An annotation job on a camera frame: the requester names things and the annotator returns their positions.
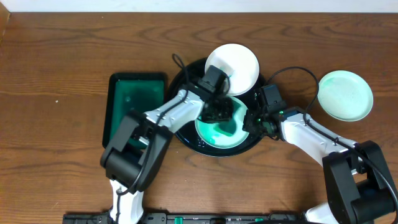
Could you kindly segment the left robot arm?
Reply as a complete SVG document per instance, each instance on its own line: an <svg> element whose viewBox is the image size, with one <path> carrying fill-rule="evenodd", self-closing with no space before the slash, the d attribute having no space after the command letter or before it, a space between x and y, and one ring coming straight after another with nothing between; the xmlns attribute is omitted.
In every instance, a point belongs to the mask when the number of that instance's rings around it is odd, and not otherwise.
<svg viewBox="0 0 398 224"><path fill-rule="evenodd" d="M144 191L156 177L173 135L202 115L207 104L225 99L232 87L226 67L210 66L204 76L186 83L157 109L131 110L122 119L101 156L111 181L114 223L137 223L144 214Z"/></svg>

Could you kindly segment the mint green plate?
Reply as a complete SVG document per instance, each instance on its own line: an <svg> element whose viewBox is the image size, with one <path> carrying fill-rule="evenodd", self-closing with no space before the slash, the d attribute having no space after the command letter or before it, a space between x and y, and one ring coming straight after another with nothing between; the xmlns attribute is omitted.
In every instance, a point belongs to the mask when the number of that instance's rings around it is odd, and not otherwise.
<svg viewBox="0 0 398 224"><path fill-rule="evenodd" d="M371 112L373 101L368 83L353 72L335 70L319 81L318 102L335 119L359 121Z"/></svg>
<svg viewBox="0 0 398 224"><path fill-rule="evenodd" d="M218 149L230 149L243 143L249 133L243 131L243 120L248 110L247 106L238 98L231 97L233 114L229 121L219 123L204 123L195 120L195 128L207 144Z"/></svg>

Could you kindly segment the white plate with green stain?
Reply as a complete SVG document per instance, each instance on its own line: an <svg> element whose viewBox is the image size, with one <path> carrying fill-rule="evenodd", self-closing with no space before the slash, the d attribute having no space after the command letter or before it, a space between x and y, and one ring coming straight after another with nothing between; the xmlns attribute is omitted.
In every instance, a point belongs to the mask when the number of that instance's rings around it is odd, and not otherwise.
<svg viewBox="0 0 398 224"><path fill-rule="evenodd" d="M249 91L259 76L257 57L250 49L239 44L224 44L216 48L206 60L205 72L211 65L229 76L231 87L228 96Z"/></svg>

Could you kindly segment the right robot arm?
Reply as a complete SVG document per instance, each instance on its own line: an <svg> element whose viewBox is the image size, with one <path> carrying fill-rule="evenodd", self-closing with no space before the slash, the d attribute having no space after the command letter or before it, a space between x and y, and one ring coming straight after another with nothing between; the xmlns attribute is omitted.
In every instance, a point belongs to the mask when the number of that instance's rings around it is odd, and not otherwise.
<svg viewBox="0 0 398 224"><path fill-rule="evenodd" d="M257 108L244 117L243 130L297 146L323 168L327 201L304 213L308 223L372 223L397 212L397 190L381 148L357 143L288 108L276 85L254 91Z"/></svg>

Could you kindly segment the yellow green sponge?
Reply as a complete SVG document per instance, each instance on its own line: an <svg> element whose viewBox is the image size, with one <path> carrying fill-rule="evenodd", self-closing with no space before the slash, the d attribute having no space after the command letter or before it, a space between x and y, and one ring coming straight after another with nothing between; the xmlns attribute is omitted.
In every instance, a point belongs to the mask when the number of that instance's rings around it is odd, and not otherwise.
<svg viewBox="0 0 398 224"><path fill-rule="evenodd" d="M215 128L219 133L231 137L235 134L237 125L234 120L224 121L217 124Z"/></svg>

